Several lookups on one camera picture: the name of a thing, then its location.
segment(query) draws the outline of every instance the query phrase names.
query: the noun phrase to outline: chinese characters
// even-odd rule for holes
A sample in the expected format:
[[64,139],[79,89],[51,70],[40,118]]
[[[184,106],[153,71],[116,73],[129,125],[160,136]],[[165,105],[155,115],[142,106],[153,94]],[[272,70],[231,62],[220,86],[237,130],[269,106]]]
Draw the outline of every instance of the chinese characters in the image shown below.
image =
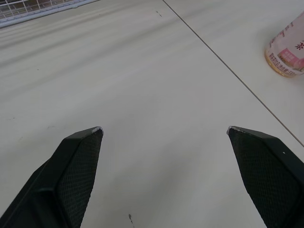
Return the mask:
[[295,46],[295,48],[298,49],[298,50],[303,49],[304,48],[304,43],[303,42],[304,42],[304,40],[300,44],[298,44],[297,46]]

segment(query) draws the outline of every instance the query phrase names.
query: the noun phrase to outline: textured black surface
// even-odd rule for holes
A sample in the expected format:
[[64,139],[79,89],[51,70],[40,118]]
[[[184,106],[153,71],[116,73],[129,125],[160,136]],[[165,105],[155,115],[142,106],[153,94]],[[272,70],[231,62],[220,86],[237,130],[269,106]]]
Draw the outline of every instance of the textured black surface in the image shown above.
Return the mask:
[[229,137],[246,190],[266,226],[285,227],[300,196],[297,181],[261,140],[233,129]]
[[71,228],[80,228],[95,181],[102,131],[86,137],[57,186],[57,195]]

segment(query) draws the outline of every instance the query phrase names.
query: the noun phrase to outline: bottle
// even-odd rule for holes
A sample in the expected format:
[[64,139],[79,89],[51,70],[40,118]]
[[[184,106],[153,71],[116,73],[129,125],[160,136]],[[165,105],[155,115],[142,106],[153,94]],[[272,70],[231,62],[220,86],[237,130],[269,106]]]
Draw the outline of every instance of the bottle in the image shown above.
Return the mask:
[[304,12],[270,41],[265,58],[282,76],[304,74]]

